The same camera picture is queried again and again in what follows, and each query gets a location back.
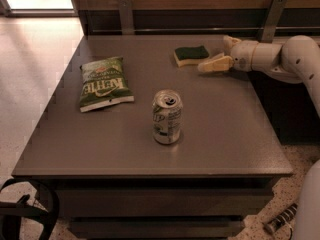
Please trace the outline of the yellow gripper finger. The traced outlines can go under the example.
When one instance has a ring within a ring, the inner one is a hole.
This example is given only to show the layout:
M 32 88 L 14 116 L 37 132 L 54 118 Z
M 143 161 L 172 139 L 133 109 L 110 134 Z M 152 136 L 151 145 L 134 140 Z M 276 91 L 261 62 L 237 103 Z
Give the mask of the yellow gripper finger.
M 223 45 L 224 45 L 224 51 L 229 54 L 231 49 L 237 44 L 240 43 L 241 39 L 231 37 L 229 35 L 223 36 Z
M 202 73 L 210 72 L 226 72 L 234 65 L 234 60 L 231 56 L 222 56 L 206 60 L 198 65 L 198 70 Z

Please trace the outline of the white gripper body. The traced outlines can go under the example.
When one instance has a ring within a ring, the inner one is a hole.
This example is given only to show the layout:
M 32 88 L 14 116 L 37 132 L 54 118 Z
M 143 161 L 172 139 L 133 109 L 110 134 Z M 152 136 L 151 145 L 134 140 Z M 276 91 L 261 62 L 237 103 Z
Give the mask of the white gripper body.
M 230 55 L 234 60 L 233 68 L 239 71 L 252 70 L 252 58 L 258 45 L 257 41 L 245 40 L 235 44 L 231 48 Z

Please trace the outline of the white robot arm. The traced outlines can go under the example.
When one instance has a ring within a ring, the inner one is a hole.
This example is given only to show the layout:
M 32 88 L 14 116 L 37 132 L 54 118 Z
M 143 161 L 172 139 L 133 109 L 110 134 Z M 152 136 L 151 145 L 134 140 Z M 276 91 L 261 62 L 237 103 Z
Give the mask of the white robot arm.
M 320 115 L 320 47 L 314 39 L 298 35 L 279 44 L 227 36 L 224 43 L 230 53 L 204 60 L 198 65 L 200 72 L 226 72 L 233 68 L 259 71 L 286 83 L 302 83 Z M 304 177 L 292 240 L 320 240 L 320 161 Z

